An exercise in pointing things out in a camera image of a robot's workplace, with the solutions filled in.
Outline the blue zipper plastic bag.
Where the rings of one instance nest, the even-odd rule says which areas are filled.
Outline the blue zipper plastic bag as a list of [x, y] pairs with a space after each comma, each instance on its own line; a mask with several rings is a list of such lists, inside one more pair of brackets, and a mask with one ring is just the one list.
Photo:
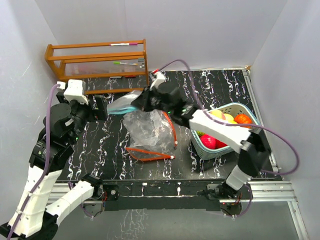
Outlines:
[[132, 102], [136, 100], [141, 93], [141, 90], [133, 90], [112, 103], [109, 103], [106, 107], [108, 115], [125, 115], [137, 111], [138, 108], [133, 106]]

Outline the green custard apple toy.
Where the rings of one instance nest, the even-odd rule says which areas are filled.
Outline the green custard apple toy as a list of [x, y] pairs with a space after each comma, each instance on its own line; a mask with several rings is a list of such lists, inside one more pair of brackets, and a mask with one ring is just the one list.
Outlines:
[[201, 132], [201, 131], [196, 131], [196, 133], [197, 133], [197, 135], [199, 136], [199, 137], [201, 137], [201, 136], [203, 136], [205, 133], [204, 132]]

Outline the pink peach toy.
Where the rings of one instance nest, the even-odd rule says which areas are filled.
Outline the pink peach toy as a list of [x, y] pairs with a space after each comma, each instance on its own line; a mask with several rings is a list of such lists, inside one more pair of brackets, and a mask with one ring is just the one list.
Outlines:
[[214, 109], [210, 112], [211, 115], [217, 117], [218, 119], [221, 119], [221, 120], [225, 120], [226, 117], [224, 115], [224, 113], [220, 110], [217, 110], [217, 109]]

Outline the orange pumpkin toy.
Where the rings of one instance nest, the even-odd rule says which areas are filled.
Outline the orange pumpkin toy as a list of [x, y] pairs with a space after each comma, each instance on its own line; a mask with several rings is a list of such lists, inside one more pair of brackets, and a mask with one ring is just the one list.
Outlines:
[[241, 125], [244, 128], [250, 129], [252, 127], [251, 125], [253, 124], [253, 121], [251, 120], [251, 118], [244, 113], [238, 114], [234, 118], [234, 120], [237, 122], [238, 125]]

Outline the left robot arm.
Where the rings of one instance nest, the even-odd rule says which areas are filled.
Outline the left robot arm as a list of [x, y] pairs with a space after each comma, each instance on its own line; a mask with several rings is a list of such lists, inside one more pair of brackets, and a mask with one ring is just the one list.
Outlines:
[[0, 226], [0, 234], [8, 240], [51, 240], [75, 208], [89, 198], [97, 200], [103, 195], [102, 180], [87, 174], [64, 196], [48, 204], [86, 124], [107, 119], [106, 103], [101, 95], [89, 96], [88, 103], [68, 101], [60, 93], [56, 96], [59, 103], [48, 106], [43, 120], [45, 127], [32, 150], [19, 204], [11, 220]]

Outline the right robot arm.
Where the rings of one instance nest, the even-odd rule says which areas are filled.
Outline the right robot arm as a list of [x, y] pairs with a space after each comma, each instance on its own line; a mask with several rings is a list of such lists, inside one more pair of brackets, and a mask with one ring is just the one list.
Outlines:
[[221, 185], [210, 190], [213, 196], [235, 198], [241, 188], [258, 175], [271, 154], [261, 126], [246, 128], [214, 119], [208, 111], [184, 99], [178, 88], [169, 82], [144, 88], [131, 105], [143, 112], [166, 112], [176, 124], [209, 134], [238, 153], [238, 162], [228, 177]]

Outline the red apple toy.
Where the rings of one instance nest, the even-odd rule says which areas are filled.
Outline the red apple toy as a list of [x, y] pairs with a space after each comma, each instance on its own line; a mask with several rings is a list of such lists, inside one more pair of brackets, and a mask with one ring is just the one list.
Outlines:
[[218, 139], [215, 141], [216, 144], [215, 144], [215, 148], [216, 149], [220, 149], [220, 148], [224, 148], [224, 147], [227, 147], [228, 145], [225, 144], [224, 142], [222, 141], [219, 141]]

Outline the yellow pear toy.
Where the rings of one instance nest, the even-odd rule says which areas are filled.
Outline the yellow pear toy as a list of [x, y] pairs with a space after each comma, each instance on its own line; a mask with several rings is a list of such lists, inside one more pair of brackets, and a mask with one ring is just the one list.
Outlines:
[[230, 114], [224, 113], [224, 118], [225, 120], [230, 123], [230, 124], [237, 124], [237, 122], [235, 121], [234, 117]]

